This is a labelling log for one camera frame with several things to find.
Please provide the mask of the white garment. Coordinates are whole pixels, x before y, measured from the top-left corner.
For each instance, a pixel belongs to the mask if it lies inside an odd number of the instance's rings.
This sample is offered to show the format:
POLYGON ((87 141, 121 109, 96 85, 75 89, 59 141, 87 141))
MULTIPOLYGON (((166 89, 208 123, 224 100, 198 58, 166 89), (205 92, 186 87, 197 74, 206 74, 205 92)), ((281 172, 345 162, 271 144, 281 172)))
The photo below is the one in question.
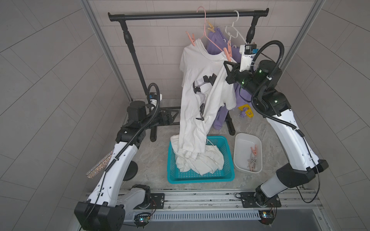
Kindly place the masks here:
POLYGON ((172 136, 170 141, 175 154, 176 166, 180 172, 193 170, 202 176, 223 169, 224 156, 216 145, 205 145, 204 153, 194 153, 179 147, 179 135, 172 136))
POLYGON ((236 107, 234 86, 226 81, 226 55, 209 54, 202 41, 184 48, 180 70, 183 72, 179 147, 203 153, 206 138, 218 110, 236 107))

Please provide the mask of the pink clothespin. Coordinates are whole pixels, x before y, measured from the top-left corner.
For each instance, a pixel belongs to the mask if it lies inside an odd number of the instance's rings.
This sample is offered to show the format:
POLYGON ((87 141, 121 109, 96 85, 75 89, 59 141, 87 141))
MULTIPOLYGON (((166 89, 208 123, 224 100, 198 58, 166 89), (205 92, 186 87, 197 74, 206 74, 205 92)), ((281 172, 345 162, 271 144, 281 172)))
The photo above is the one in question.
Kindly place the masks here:
POLYGON ((230 40, 227 42, 227 54, 228 54, 228 58, 231 59, 232 58, 232 45, 231 45, 230 40))
POLYGON ((187 36, 188 36, 188 38, 189 38, 189 40, 190 40, 191 44, 192 44, 193 46, 196 46, 196 44, 195 44, 195 41, 196 41, 196 39, 195 39, 195 35, 194 35, 194 34, 189 34, 187 31, 186 31, 186 34, 187 34, 187 36))

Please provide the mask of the purple t-shirt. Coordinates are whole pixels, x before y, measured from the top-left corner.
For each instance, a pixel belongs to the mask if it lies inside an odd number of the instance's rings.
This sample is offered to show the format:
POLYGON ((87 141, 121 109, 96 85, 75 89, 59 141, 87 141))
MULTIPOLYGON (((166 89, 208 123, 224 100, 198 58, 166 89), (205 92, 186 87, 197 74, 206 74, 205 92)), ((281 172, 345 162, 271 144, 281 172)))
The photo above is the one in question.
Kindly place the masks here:
MULTIPOLYGON (((220 28, 215 29, 215 33, 210 32, 208 37, 211 39, 212 42, 214 42, 218 47, 220 48, 226 48, 227 49, 227 38, 223 35, 220 28)), ((216 55, 221 53, 221 51, 216 48, 214 44, 211 42, 208 43, 207 52, 212 55, 216 55)), ((232 58, 235 60, 235 63, 241 62, 241 54, 240 54, 240 48, 239 47, 232 47, 232 58)), ((234 93, 236 93, 236 107, 243 106, 245 104, 251 104, 251 94, 249 94, 246 90, 241 89, 240 85, 235 83, 234 84, 234 93)), ((222 106, 219 108, 217 112, 217 116, 215 118, 215 121, 213 123, 213 128, 216 130, 220 130, 223 126, 223 123, 226 119, 226 115, 229 112, 229 109, 227 109, 225 106, 222 106)))

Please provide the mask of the beige clothespin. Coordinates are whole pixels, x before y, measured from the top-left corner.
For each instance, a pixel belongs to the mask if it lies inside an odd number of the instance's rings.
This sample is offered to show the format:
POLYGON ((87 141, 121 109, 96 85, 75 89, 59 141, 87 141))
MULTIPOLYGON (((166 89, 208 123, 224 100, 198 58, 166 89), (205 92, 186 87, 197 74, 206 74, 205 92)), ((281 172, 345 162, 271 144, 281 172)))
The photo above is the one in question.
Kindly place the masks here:
POLYGON ((212 33, 215 33, 215 27, 213 26, 213 24, 207 20, 207 24, 208 24, 208 30, 212 33))

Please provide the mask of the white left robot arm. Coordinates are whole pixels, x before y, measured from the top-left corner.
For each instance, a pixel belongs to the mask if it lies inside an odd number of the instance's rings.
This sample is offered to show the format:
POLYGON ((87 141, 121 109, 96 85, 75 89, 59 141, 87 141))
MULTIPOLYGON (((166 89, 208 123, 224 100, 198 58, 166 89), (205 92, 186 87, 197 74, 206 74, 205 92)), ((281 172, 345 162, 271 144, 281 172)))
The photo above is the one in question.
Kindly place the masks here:
POLYGON ((136 227, 144 227, 158 208, 151 198, 150 187, 136 184, 119 199, 123 181, 131 180, 138 172, 133 161, 146 130, 157 130, 160 126, 177 125, 180 107, 160 107, 159 100, 133 101, 127 108, 128 121, 119 130, 112 152, 102 159, 91 173, 102 170, 103 175, 96 188, 84 202, 78 202, 74 214, 80 230, 119 231, 125 215, 135 208, 145 211, 136 215, 136 227))

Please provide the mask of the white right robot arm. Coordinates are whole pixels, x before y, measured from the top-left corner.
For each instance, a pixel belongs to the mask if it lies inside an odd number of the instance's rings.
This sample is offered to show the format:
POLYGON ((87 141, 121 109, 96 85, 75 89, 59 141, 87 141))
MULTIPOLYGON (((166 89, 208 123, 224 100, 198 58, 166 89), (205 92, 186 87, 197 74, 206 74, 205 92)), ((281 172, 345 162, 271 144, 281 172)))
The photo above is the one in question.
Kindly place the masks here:
POLYGON ((275 89, 276 81, 282 75, 278 64, 264 60, 256 70, 241 71, 240 64, 225 61, 224 67, 227 83, 238 83, 251 95, 254 110, 272 126, 289 161, 256 188, 254 203, 266 207, 280 192, 320 178, 320 173, 329 165, 310 148, 295 121, 290 103, 283 93, 275 89))

